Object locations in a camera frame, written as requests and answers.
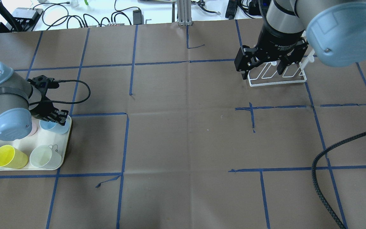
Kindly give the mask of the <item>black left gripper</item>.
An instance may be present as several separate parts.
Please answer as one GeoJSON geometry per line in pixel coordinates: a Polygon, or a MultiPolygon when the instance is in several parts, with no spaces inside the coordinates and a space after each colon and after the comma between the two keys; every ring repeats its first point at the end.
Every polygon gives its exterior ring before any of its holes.
{"type": "Polygon", "coordinates": [[[65,124],[69,111],[58,110],[54,107],[53,102],[46,97],[47,90],[57,89],[60,81],[45,75],[27,79],[27,81],[34,87],[33,93],[35,94],[38,90],[42,96],[40,99],[36,99],[34,108],[29,108],[32,117],[57,124],[65,124]]]}

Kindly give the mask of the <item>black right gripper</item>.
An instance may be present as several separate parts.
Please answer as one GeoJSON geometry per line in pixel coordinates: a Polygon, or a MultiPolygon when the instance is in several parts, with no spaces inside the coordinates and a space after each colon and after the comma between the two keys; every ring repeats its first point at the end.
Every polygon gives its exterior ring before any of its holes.
{"type": "Polygon", "coordinates": [[[250,66],[280,60],[277,73],[282,75],[287,67],[300,63],[308,49],[309,43],[301,34],[262,29],[255,47],[243,45],[239,48],[234,60],[236,71],[246,80],[250,66]]]}

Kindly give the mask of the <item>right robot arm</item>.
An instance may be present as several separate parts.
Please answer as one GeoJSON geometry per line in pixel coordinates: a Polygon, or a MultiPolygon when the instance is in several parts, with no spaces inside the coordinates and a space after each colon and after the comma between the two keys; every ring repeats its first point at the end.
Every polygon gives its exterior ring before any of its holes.
{"type": "Polygon", "coordinates": [[[272,0],[255,47],[240,46],[242,78],[263,63],[276,71],[298,63],[311,45],[322,63],[345,67],[366,60],[366,0],[272,0]]]}

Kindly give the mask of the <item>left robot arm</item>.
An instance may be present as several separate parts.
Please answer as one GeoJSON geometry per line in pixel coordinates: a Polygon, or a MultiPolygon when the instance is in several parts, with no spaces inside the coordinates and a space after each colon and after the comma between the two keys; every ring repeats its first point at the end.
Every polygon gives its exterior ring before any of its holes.
{"type": "Polygon", "coordinates": [[[32,118],[64,126],[67,110],[58,110],[46,97],[59,83],[44,75],[25,80],[0,61],[0,140],[14,141],[28,136],[32,118]]]}

